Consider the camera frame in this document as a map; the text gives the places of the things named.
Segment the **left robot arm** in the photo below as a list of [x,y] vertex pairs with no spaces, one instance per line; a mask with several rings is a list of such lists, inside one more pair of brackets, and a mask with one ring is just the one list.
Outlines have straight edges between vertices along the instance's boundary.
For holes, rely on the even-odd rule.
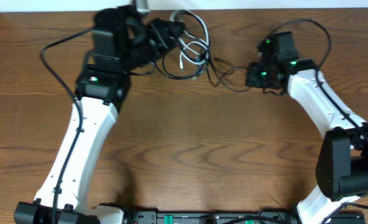
[[20,202],[16,223],[130,223],[122,208],[109,203],[88,209],[91,178],[101,148],[116,123],[134,70],[177,47],[184,23],[154,19],[133,4],[96,13],[88,29],[87,51],[75,89],[70,122],[55,162],[31,203]]

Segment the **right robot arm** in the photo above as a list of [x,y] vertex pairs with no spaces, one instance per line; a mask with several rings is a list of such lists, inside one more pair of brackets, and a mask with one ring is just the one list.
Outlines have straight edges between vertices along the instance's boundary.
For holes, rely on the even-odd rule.
[[297,204],[297,222],[329,223],[345,206],[368,195],[368,122],[340,99],[312,59],[299,58],[291,32],[268,35],[257,50],[260,62],[249,64],[246,86],[288,94],[323,138],[317,185]]

